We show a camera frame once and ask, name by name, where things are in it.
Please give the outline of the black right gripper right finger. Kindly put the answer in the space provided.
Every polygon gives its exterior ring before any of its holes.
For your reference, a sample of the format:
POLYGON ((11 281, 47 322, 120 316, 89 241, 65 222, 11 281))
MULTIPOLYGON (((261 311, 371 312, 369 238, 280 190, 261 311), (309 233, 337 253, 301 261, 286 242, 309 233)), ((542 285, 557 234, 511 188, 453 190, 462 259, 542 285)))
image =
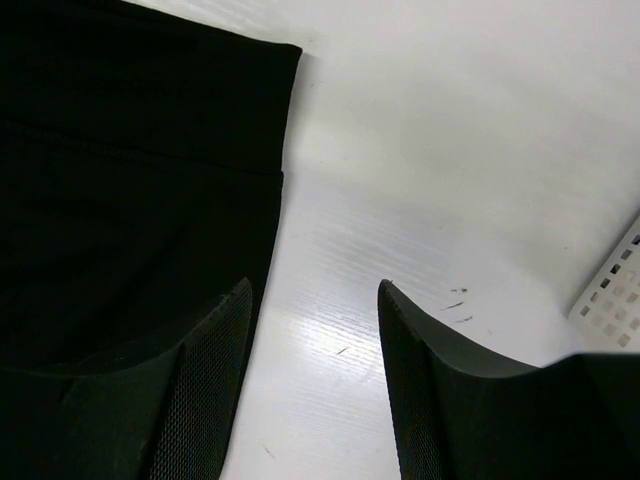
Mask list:
POLYGON ((403 478, 638 477, 637 356, 538 368, 464 337, 388 280, 377 302, 403 478))

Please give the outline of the black skirt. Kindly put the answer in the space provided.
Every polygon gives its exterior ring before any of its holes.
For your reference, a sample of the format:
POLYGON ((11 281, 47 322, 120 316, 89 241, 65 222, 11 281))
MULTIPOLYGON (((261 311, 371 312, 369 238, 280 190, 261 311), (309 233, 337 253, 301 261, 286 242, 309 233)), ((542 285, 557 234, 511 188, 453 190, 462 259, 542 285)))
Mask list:
POLYGON ((1 5, 1 361, 260 303, 297 46, 123 1, 1 5))

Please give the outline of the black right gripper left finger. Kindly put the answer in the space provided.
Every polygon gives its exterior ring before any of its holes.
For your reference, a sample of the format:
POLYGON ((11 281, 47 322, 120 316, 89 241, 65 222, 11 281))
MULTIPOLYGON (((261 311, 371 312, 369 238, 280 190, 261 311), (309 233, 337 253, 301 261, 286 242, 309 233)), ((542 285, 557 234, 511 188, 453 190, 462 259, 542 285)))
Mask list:
POLYGON ((1 371, 5 479, 216 479, 252 322, 239 282, 202 313, 79 363, 1 371))

